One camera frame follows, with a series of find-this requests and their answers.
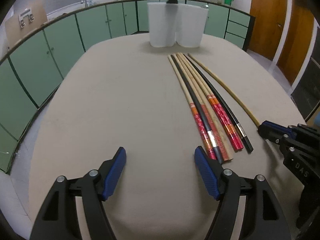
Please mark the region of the green lower kitchen cabinets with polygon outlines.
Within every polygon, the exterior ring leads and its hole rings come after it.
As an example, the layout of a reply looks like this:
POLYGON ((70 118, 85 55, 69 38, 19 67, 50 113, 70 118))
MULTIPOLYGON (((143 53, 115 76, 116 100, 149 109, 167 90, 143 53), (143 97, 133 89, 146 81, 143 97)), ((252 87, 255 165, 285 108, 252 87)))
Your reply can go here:
POLYGON ((80 9, 42 25, 1 59, 1 170, 8 172, 25 130, 91 46, 149 29, 151 0, 80 9))

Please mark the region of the black plastic spoon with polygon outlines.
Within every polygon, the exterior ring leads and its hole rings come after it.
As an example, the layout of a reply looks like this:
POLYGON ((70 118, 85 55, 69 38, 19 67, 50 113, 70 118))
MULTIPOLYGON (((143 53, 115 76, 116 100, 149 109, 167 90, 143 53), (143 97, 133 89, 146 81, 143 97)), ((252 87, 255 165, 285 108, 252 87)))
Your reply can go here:
POLYGON ((178 4, 178 0, 167 0, 167 4, 178 4))

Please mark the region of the tan bamboo chopstick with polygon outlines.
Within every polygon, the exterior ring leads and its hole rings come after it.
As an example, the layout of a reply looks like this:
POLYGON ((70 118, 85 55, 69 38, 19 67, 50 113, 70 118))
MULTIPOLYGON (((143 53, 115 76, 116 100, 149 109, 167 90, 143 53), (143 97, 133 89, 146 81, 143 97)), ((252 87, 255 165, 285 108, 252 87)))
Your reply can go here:
POLYGON ((182 68, 183 73, 186 78, 191 83, 190 86, 199 101, 204 115, 207 118, 208 125, 210 126, 211 132, 217 146, 219 146, 223 161, 230 161, 233 159, 233 150, 228 145, 227 139, 223 135, 223 129, 219 126, 215 113, 213 112, 210 103, 206 98, 206 93, 203 92, 203 84, 198 77, 195 77, 193 70, 187 64, 186 60, 182 58, 181 54, 174 54, 175 59, 178 61, 179 66, 182 68))

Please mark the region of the black appliance panel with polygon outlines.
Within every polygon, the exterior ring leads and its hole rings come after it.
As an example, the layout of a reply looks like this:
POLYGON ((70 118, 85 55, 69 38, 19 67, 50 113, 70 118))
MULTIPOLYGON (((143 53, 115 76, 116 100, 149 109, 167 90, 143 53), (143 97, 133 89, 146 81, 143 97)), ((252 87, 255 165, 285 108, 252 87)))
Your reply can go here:
POLYGON ((305 121, 308 121, 319 107, 319 27, 308 65, 297 87, 292 93, 293 101, 305 121))

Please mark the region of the black chopstick silver band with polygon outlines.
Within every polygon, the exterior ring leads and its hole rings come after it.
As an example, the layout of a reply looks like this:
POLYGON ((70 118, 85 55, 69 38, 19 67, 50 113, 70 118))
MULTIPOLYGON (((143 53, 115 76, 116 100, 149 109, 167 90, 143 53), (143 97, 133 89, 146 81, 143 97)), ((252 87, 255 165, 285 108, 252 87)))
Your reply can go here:
POLYGON ((240 122, 234 115, 234 113, 231 111, 225 100, 222 98, 222 96, 219 94, 219 92, 215 89, 215 87, 212 85, 212 83, 205 77, 205 75, 199 70, 199 68, 193 63, 198 62, 190 55, 187 55, 187 59, 190 62, 190 64, 193 66, 193 68, 198 72, 199 76, 203 79, 205 84, 208 87, 208 90, 213 97, 216 98, 216 101, 218 103, 218 106, 220 107, 220 112, 224 114, 225 117, 227 117, 227 120, 232 123, 232 129, 234 129, 238 135, 238 137, 242 140, 242 144, 245 146, 248 154, 253 152, 252 144, 250 143, 243 127, 241 126, 240 122))

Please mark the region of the brown wooden door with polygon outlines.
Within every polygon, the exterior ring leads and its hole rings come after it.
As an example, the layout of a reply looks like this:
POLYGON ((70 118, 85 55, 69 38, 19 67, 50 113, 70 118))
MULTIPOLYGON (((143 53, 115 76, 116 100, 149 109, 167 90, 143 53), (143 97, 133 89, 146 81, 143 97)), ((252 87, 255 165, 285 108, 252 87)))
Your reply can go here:
POLYGON ((255 23, 249 49, 269 60, 276 54, 287 12, 287 0, 252 0, 255 23))
POLYGON ((314 16, 304 0, 292 0, 286 40, 277 62, 278 68, 293 84, 306 58, 313 33, 314 16))

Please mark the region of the white double utensil holder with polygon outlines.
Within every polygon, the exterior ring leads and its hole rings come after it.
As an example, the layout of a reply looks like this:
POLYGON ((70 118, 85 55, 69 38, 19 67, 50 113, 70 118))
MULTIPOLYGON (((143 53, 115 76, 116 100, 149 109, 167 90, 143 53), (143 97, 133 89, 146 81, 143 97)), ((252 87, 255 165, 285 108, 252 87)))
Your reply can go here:
POLYGON ((155 48, 178 44, 198 48, 202 41, 208 8, 181 3, 148 3, 150 45, 155 48))

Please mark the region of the red striped bamboo chopstick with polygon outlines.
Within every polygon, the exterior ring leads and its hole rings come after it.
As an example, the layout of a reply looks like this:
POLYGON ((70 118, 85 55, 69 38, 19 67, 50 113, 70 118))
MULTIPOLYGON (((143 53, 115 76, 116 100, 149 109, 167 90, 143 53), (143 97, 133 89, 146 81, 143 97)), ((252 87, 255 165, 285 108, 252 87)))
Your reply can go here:
POLYGON ((223 161, 223 157, 221 155, 221 151, 220 151, 219 146, 217 146, 217 144, 215 143, 213 135, 208 134, 208 132, 211 132, 212 130, 210 129, 210 126, 208 125, 208 122, 207 122, 208 120, 207 120, 206 116, 204 115, 204 112, 201 108, 201 105, 200 105, 199 101, 197 100, 197 97, 195 96, 195 93, 190 86, 191 83, 186 78, 186 75, 183 73, 182 68, 179 66, 179 63, 175 59, 174 55, 170 55, 170 58, 173 60, 173 63, 175 64, 182 80, 184 81, 185 87, 188 90, 190 98, 196 108, 197 115, 199 116, 199 119, 201 120, 200 121, 201 130, 204 131, 204 140, 205 140, 206 144, 208 145, 208 147, 206 147, 206 149, 207 149, 207 153, 208 153, 209 157, 212 159, 218 160, 219 163, 223 163, 224 161, 223 161))

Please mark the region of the plain bamboo chopstick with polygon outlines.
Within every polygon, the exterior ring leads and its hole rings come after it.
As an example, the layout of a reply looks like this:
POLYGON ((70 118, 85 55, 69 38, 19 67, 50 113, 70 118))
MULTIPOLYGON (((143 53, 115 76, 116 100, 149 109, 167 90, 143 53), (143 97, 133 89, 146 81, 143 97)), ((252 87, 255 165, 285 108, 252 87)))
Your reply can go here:
POLYGON ((254 122, 256 127, 259 127, 261 122, 253 115, 251 110, 240 100, 240 98, 216 75, 214 74, 207 66, 205 66, 201 61, 196 59, 193 55, 188 53, 188 56, 196 62, 203 70, 205 70, 215 81, 217 81, 223 88, 228 92, 228 94, 242 107, 250 119, 254 122))

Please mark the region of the brown cardboard board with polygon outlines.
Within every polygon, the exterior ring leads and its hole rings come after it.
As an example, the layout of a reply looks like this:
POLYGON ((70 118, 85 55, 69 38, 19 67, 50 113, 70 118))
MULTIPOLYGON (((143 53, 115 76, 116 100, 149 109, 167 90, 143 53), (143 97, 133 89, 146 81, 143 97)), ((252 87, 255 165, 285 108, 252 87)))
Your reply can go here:
POLYGON ((5 22, 8 46, 12 48, 26 35, 47 22, 43 0, 34 0, 5 22))

